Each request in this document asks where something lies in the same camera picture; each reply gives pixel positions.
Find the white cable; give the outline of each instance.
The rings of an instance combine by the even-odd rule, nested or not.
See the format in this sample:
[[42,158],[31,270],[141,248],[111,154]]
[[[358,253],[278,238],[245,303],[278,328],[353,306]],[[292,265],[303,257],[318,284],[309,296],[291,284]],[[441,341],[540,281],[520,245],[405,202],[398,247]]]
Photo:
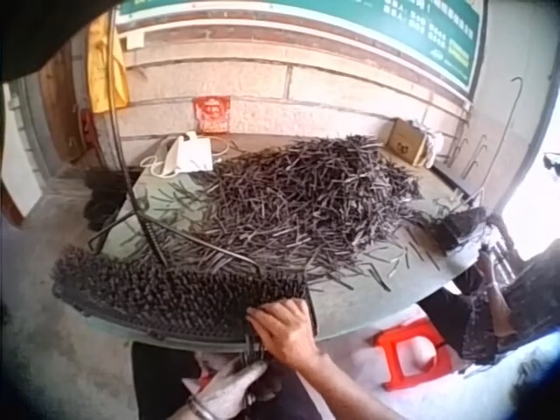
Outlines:
[[[230,142],[228,140],[226,140],[225,138],[221,138],[221,137],[217,137],[217,136],[205,136],[205,138],[209,138],[209,139],[215,139],[215,140],[220,140],[221,142],[223,142],[226,145],[226,148],[222,151],[219,151],[218,153],[212,153],[212,156],[214,158],[217,158],[219,156],[223,156],[226,153],[229,152],[229,149],[231,148]],[[151,155],[151,156],[147,156],[144,159],[142,159],[140,161],[140,167],[141,168],[150,168],[150,174],[152,177],[155,178],[160,178],[160,179],[171,179],[176,177],[177,175],[179,175],[181,172],[173,172],[170,173],[168,175],[164,175],[163,173],[155,173],[155,169],[165,165],[165,161],[157,161],[157,157],[156,155]]]

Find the yellow cloth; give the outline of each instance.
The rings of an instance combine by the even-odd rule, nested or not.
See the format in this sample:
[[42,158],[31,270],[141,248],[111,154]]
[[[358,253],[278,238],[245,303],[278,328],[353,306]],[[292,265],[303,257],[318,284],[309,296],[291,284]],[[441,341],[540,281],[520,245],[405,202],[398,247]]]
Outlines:
[[[98,114],[109,110],[107,77],[107,52],[109,44],[109,15],[99,16],[90,26],[87,37],[87,86],[91,108]],[[115,108],[125,108],[130,103],[129,86],[126,79],[123,49],[118,37],[114,36],[111,59],[115,75]]]

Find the pile of metal pieces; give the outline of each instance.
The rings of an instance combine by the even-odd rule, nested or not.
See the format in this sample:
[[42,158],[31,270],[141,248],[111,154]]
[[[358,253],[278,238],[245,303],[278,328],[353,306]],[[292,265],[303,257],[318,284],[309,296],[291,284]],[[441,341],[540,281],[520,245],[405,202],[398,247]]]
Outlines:
[[[68,247],[52,271],[53,293],[87,316],[155,338],[243,342],[245,313],[281,298],[310,301],[302,276],[197,273]],[[316,325],[310,303],[313,325]]]
[[[417,179],[384,157],[381,147],[349,136],[248,153],[194,174],[203,194],[179,188],[177,198],[188,207],[204,196],[203,219],[191,232],[264,269],[304,274],[309,281],[355,271],[356,256],[413,218],[409,203],[420,198]],[[164,250],[174,266],[213,273],[254,268],[178,237],[165,238]]]

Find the cardboard box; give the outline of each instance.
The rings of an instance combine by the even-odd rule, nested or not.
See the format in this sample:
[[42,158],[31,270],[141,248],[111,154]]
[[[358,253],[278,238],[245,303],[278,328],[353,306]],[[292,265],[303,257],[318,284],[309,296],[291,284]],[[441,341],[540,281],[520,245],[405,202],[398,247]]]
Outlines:
[[426,135],[408,122],[397,118],[387,141],[389,147],[398,157],[413,166],[424,161]]

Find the person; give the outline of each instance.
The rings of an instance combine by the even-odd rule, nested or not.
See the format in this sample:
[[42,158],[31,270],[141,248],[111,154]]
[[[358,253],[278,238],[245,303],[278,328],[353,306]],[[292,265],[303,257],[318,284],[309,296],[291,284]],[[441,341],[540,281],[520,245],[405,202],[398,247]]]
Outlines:
[[505,239],[516,280],[501,288],[493,255],[480,251],[474,266],[454,280],[461,295],[443,288],[418,302],[446,344],[478,365],[495,364],[560,326],[560,240],[524,262],[503,220],[492,215],[488,223]]
[[255,402],[250,408],[250,418],[320,420],[322,416],[297,374],[321,394],[337,419],[402,418],[364,391],[328,354],[319,350],[304,300],[288,299],[249,308],[247,320],[273,360],[240,368],[239,361],[233,359],[203,389],[184,379],[200,376],[199,364],[192,353],[135,343],[132,364],[139,417],[142,420],[235,418],[246,409],[249,390],[252,390],[249,394],[259,394],[259,382],[274,371],[281,378],[281,388],[276,390],[274,398]]

